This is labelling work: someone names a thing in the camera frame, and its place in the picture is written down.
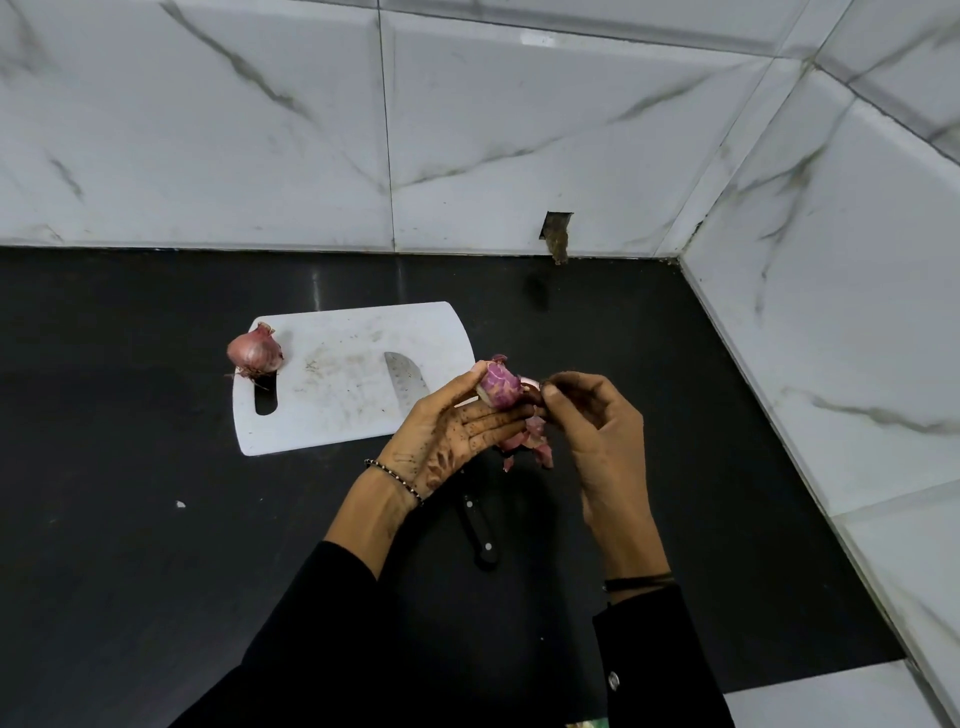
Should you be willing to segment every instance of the white cutting board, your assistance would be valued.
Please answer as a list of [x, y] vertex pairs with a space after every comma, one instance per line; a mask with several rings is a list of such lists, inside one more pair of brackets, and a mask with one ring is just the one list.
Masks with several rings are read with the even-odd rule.
[[245, 455], [396, 432], [403, 416], [384, 352], [409, 357], [431, 392], [475, 361], [447, 302], [260, 316], [251, 330], [261, 321], [276, 329], [284, 362], [269, 415], [256, 413], [253, 382], [233, 377], [233, 424]]

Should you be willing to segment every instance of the person's right hand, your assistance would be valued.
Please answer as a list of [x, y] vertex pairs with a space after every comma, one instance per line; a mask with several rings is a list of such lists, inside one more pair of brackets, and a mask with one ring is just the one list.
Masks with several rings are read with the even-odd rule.
[[647, 497], [643, 416], [605, 376], [563, 372], [541, 393], [570, 442], [606, 578], [670, 571]]

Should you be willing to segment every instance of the hand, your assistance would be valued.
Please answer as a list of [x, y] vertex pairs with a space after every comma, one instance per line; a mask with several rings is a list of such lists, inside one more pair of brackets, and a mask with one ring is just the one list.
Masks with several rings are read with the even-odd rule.
[[475, 455], [519, 433], [524, 420], [537, 414], [533, 404], [506, 412], [480, 400], [455, 406], [474, 396], [486, 372], [487, 362], [478, 361], [469, 372], [419, 400], [377, 458], [420, 497], [430, 496]]
[[606, 578], [670, 571], [647, 497], [643, 416], [605, 376], [563, 372], [541, 392], [570, 442], [584, 521], [603, 551]]

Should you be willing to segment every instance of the sleeve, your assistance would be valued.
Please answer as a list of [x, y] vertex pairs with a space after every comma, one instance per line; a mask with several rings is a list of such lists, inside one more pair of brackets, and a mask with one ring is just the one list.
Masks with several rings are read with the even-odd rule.
[[612, 728], [730, 726], [680, 587], [634, 596], [593, 618]]
[[382, 697], [376, 579], [321, 542], [253, 638], [239, 667], [173, 724], [246, 726], [356, 718]]

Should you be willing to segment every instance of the person's left hand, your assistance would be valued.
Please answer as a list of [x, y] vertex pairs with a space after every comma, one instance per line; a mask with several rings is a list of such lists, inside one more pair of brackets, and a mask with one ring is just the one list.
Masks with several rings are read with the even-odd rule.
[[486, 372], [487, 362], [478, 361], [469, 372], [419, 400], [380, 453], [380, 463], [420, 497], [430, 496], [475, 455], [516, 435], [526, 426], [526, 418], [542, 414], [530, 403], [506, 412], [480, 400], [457, 407], [475, 394]]

